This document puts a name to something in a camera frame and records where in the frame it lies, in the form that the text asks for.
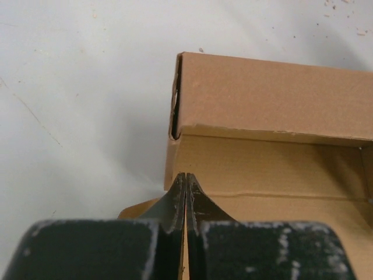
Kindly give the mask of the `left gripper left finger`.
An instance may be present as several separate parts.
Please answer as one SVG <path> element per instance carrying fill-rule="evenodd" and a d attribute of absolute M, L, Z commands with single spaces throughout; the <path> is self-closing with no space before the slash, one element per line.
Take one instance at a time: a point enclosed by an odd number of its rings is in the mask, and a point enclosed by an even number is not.
<path fill-rule="evenodd" d="M 181 279 L 186 175 L 137 218 L 42 220 L 5 279 Z"/>

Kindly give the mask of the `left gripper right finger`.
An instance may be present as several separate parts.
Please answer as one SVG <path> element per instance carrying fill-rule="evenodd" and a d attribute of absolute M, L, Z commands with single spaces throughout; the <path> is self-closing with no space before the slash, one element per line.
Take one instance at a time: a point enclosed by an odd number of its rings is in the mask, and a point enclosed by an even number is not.
<path fill-rule="evenodd" d="M 336 233 L 311 221 L 239 222 L 186 174 L 190 279 L 355 279 Z"/>

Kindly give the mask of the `brown cardboard box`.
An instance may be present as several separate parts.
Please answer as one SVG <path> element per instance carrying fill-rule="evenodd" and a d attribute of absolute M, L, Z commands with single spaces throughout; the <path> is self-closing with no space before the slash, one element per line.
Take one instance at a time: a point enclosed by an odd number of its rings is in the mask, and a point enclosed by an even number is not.
<path fill-rule="evenodd" d="M 372 73 L 180 53 L 165 193 L 181 173 L 239 222 L 326 224 L 372 278 Z"/>

